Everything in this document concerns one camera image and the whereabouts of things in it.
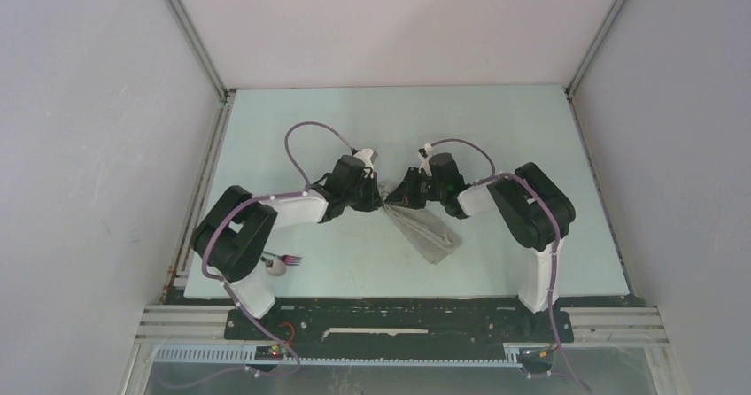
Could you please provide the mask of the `grey cloth napkin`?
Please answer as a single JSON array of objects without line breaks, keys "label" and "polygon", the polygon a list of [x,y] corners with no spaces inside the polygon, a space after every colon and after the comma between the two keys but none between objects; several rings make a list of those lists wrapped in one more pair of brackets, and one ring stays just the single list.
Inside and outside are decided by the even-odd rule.
[{"label": "grey cloth napkin", "polygon": [[[378,192],[384,202],[394,186],[380,183]],[[462,246],[461,237],[434,213],[383,203],[391,223],[413,248],[431,265],[446,259]]]}]

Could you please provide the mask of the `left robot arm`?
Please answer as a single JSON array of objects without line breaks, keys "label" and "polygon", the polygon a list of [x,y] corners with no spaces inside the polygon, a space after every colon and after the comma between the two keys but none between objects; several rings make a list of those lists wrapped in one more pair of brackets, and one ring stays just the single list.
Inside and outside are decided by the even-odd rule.
[{"label": "left robot arm", "polygon": [[365,213],[380,208],[376,156],[373,149],[344,155],[331,172],[301,191],[256,197],[233,185],[194,230],[190,245],[201,258],[202,274],[217,281],[248,313],[245,326],[256,337],[270,338],[280,327],[261,260],[272,230],[322,224],[347,208]]}]

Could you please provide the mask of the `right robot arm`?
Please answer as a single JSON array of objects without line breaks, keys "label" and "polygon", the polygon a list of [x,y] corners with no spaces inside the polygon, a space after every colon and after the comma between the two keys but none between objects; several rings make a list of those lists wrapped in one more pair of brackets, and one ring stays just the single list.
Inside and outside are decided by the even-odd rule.
[{"label": "right robot arm", "polygon": [[512,173],[466,182],[453,156],[427,156],[410,167],[402,182],[384,200],[387,205],[423,209],[438,202],[457,219],[496,211],[513,239],[528,253],[528,276],[518,298],[526,309],[515,316],[518,334],[541,338],[551,327],[545,311],[558,298],[559,255],[569,227],[576,219],[572,202],[533,162]]}]

